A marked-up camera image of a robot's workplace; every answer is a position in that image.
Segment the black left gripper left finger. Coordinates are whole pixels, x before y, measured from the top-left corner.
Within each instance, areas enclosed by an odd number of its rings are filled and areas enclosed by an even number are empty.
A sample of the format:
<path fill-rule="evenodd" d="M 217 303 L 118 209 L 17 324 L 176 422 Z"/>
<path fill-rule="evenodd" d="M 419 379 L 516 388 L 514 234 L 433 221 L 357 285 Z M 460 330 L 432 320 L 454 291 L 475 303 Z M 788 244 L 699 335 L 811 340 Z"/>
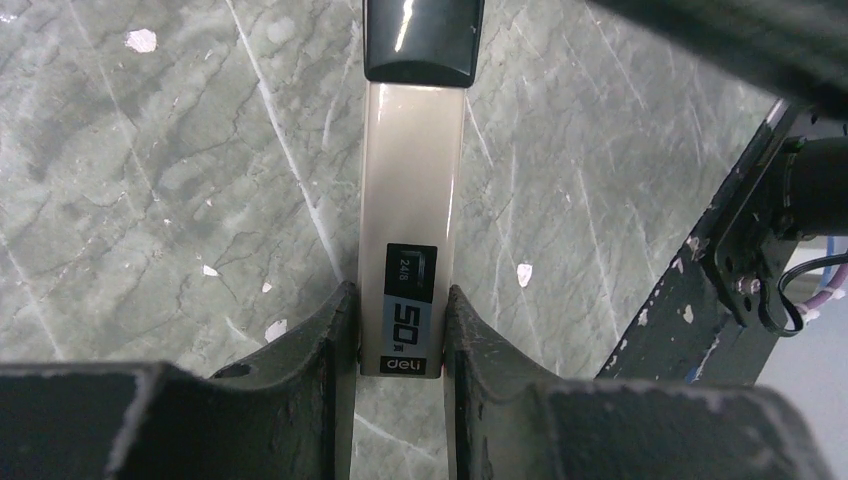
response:
<path fill-rule="evenodd" d="M 201 378 L 164 361 L 1 367 L 5 479 L 345 479 L 357 295 Z"/>

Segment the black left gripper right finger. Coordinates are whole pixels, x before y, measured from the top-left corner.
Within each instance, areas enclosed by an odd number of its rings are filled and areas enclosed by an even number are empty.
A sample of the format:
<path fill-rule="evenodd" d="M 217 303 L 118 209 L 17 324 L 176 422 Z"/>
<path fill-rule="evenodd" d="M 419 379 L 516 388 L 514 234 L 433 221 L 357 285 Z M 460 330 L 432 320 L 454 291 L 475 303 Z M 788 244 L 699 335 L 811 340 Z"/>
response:
<path fill-rule="evenodd" d="M 453 479 L 829 479 L 800 412 L 753 386 L 563 379 L 458 286 L 444 348 Z"/>

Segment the beige stapler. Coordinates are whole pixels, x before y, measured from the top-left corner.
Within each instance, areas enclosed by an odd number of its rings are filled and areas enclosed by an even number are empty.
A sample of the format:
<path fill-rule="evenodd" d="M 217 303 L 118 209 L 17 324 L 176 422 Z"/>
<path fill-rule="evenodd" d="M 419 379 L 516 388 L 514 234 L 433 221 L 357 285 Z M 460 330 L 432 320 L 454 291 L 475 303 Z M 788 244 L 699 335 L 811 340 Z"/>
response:
<path fill-rule="evenodd" d="M 363 5 L 367 82 L 357 286 L 360 371 L 436 378 L 452 283 L 480 0 Z"/>

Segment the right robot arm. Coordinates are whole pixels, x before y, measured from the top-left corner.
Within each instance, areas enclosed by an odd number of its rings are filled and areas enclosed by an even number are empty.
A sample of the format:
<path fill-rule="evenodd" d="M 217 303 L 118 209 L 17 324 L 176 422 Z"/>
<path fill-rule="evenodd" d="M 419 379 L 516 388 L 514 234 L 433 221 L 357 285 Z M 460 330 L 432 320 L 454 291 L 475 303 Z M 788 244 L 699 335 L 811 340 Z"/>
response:
<path fill-rule="evenodd" d="M 776 96 L 767 118 L 800 140 L 780 173 L 775 232 L 847 233 L 847 4 L 844 1 L 603 1 L 601 7 Z"/>

